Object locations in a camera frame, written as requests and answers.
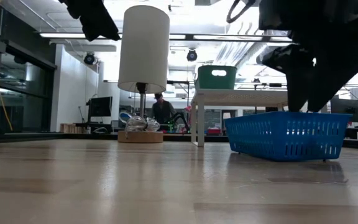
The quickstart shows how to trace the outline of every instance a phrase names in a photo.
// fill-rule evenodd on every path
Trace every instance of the green storage bin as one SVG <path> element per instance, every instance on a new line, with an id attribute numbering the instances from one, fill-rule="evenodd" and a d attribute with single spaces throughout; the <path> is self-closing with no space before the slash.
<path id="1" fill-rule="evenodd" d="M 198 68 L 196 86 L 203 89 L 233 90 L 237 68 L 233 66 L 204 65 Z"/>

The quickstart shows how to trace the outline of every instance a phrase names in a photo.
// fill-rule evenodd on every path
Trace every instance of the table lamp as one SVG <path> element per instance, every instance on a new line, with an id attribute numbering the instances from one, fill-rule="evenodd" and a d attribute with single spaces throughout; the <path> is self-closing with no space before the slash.
<path id="1" fill-rule="evenodd" d="M 124 13 L 118 87 L 140 93 L 140 117 L 145 94 L 167 86 L 170 19 L 152 6 L 133 6 Z"/>

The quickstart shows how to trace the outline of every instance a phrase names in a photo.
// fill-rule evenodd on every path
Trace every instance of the red object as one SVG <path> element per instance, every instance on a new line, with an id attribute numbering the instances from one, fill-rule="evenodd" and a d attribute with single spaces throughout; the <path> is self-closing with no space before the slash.
<path id="1" fill-rule="evenodd" d="M 208 129 L 207 134 L 221 134 L 222 133 L 222 130 L 220 129 Z"/>

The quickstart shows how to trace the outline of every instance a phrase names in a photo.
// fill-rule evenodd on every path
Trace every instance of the blue basket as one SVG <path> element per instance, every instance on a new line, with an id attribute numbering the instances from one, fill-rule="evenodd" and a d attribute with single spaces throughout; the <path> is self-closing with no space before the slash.
<path id="1" fill-rule="evenodd" d="M 271 112 L 225 120 L 233 151 L 274 161 L 337 159 L 348 114 Z"/>

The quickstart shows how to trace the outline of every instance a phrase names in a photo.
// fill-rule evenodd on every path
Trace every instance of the lamp base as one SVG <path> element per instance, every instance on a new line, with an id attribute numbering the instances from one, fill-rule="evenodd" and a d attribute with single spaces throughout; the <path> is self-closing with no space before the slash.
<path id="1" fill-rule="evenodd" d="M 163 132 L 156 131 L 129 131 L 126 136 L 125 131 L 118 132 L 118 142 L 126 143 L 161 143 L 163 142 Z"/>

